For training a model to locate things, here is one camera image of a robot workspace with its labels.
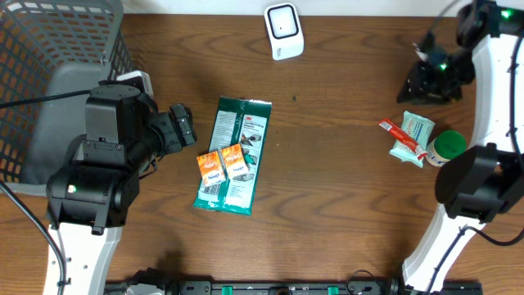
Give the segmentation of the red tube packet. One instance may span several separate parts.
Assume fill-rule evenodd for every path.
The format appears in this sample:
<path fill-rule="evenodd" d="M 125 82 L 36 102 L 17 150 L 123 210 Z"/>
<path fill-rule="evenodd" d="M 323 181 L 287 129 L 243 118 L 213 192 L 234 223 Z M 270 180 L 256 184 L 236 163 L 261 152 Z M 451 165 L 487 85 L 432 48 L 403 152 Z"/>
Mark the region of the red tube packet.
<path fill-rule="evenodd" d="M 383 129 L 391 134 L 396 140 L 400 141 L 408 147 L 418 160 L 421 160 L 427 155 L 427 151 L 407 133 L 405 133 L 398 125 L 394 124 L 390 119 L 382 119 L 378 123 Z"/>

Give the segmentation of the mint green wipes packet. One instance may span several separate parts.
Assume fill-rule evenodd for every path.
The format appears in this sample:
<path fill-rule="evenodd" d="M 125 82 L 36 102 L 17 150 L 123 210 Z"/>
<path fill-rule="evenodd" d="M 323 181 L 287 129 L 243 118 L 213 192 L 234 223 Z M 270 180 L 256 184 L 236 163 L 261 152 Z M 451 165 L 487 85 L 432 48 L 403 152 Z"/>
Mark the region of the mint green wipes packet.
<path fill-rule="evenodd" d="M 400 128 L 418 144 L 426 149 L 428 139 L 431 135 L 435 123 L 425 117 L 405 111 L 404 119 Z M 402 162 L 411 162 L 414 165 L 423 168 L 423 159 L 418 159 L 416 154 L 400 141 L 396 141 L 390 154 L 402 160 Z"/>

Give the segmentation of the green 3M package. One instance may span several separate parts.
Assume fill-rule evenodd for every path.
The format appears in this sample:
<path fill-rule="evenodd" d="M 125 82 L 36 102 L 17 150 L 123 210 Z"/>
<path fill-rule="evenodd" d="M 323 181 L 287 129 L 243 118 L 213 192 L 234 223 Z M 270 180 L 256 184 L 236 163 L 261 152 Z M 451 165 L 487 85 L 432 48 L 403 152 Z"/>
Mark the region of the green 3M package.
<path fill-rule="evenodd" d="M 207 153 L 218 152 L 226 180 L 208 188 L 201 180 L 194 207 L 244 216 L 251 214 L 271 110 L 270 102 L 226 97 L 219 99 Z M 230 179 L 220 150 L 237 143 L 242 146 L 249 172 Z"/>

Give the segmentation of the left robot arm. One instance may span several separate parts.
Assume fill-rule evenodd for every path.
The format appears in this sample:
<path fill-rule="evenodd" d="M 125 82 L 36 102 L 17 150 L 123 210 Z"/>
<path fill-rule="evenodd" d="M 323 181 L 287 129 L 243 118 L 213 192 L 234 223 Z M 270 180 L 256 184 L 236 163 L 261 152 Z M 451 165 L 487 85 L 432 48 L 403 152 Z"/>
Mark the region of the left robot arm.
<path fill-rule="evenodd" d="M 191 110 L 183 104 L 158 112 L 142 89 L 100 85 L 85 104 L 86 133 L 48 180 L 47 212 L 54 244 L 46 294 L 101 294 L 140 179 L 157 161 L 193 145 Z"/>

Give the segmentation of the orange small box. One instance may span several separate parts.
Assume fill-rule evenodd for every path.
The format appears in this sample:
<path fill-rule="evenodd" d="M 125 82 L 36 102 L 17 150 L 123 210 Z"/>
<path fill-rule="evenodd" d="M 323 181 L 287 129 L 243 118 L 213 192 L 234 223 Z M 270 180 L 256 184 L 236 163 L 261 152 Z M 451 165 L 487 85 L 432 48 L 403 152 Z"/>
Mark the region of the orange small box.
<path fill-rule="evenodd" d="M 226 180 L 224 168 L 217 151 L 198 156 L 197 163 L 201 172 L 202 183 L 208 188 Z"/>
<path fill-rule="evenodd" d="M 240 175 L 245 175 L 249 172 L 240 143 L 222 148 L 220 154 L 225 164 L 227 175 L 230 179 Z"/>

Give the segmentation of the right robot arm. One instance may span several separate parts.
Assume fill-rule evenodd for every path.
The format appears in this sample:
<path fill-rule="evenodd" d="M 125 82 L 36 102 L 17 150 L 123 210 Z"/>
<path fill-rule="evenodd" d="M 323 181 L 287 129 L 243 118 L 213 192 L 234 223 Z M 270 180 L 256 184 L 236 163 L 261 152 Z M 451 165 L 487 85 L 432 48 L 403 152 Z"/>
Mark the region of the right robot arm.
<path fill-rule="evenodd" d="M 435 215 L 404 260 L 392 294 L 478 294 L 479 284 L 445 276 L 469 240 L 523 196 L 523 12 L 476 0 L 458 11 L 458 51 L 448 53 L 428 31 L 398 102 L 447 104 L 475 84 L 476 111 L 467 150 L 445 163 L 435 186 Z"/>

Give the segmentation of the green lid small jar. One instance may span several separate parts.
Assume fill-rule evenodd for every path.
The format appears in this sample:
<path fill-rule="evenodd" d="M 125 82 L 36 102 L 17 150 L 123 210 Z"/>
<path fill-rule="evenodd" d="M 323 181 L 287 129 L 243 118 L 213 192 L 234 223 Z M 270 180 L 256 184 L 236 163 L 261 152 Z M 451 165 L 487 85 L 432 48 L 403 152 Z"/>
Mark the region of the green lid small jar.
<path fill-rule="evenodd" d="M 460 133 L 446 130 L 427 145 L 426 160 L 433 166 L 441 167 L 464 153 L 466 149 L 466 139 Z"/>

